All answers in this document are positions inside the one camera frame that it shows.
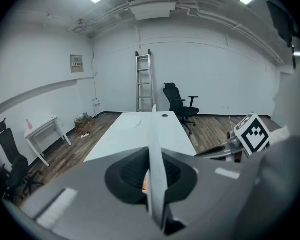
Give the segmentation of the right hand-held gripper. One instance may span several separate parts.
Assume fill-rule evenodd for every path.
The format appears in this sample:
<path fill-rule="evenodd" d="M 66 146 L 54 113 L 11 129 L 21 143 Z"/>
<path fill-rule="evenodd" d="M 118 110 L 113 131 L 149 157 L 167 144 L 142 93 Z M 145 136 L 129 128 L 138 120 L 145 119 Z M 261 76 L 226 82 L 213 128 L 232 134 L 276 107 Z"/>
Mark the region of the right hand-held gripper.
<path fill-rule="evenodd" d="M 268 128 L 256 113 L 250 113 L 227 133 L 226 144 L 202 151 L 195 157 L 243 163 L 269 145 Z"/>

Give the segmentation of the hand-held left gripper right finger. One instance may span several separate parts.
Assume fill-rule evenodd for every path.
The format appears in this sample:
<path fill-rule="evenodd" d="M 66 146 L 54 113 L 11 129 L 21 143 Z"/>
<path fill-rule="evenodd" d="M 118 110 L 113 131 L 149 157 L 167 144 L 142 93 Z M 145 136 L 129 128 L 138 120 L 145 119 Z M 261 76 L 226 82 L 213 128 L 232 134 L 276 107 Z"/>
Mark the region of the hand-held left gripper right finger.
<path fill-rule="evenodd" d="M 185 228 L 167 240 L 233 240 L 238 216 L 255 185 L 262 160 L 254 154 L 244 163 L 212 160 L 164 149 L 193 168 L 197 183 L 188 197 L 169 205 L 174 220 Z"/>

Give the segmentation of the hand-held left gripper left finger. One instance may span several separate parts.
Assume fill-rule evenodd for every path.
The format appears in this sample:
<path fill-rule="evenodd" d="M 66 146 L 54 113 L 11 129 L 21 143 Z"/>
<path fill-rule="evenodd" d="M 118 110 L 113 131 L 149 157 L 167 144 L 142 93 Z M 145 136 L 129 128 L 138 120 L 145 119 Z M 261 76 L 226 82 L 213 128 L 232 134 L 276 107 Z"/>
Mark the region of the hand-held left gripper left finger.
<path fill-rule="evenodd" d="M 163 232 L 145 205 L 123 203 L 106 186 L 108 167 L 133 152 L 126 150 L 71 168 L 36 190 L 21 205 L 21 210 L 34 218 L 60 191 L 73 189 L 77 196 L 53 227 L 53 233 L 69 240 L 162 239 Z"/>

